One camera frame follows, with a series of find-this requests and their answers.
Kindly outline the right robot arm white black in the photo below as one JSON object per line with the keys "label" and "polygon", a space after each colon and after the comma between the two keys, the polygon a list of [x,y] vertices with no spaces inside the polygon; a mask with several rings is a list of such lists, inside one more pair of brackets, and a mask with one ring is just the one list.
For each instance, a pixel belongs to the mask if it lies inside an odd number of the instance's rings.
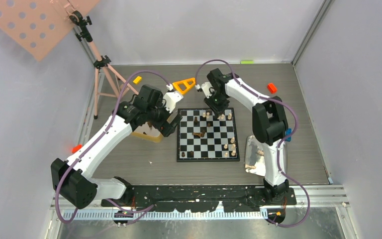
{"label": "right robot arm white black", "polygon": [[195,88],[205,95],[204,102],[215,116],[220,116],[234,98],[252,113],[252,132],[261,144],[265,160],[263,196],[266,202],[277,204],[289,189],[285,176],[284,138],[288,122],[279,97],[264,96],[234,73],[223,74],[218,68],[207,75],[207,82]]}

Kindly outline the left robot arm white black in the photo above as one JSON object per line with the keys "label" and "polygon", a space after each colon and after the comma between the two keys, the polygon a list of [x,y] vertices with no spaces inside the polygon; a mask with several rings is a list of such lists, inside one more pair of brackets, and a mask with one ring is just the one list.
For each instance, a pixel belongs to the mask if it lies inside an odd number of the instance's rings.
{"label": "left robot arm white black", "polygon": [[141,87],[131,100],[117,105],[103,127],[78,151],[66,160],[57,158],[52,162],[55,191],[78,209],[103,199],[129,205],[133,194],[125,180],[119,177],[95,179],[93,174],[108,154],[138,127],[150,123],[162,136],[172,134],[182,117],[176,115],[172,121],[168,119],[182,99],[182,94],[175,90],[162,93],[150,85]]}

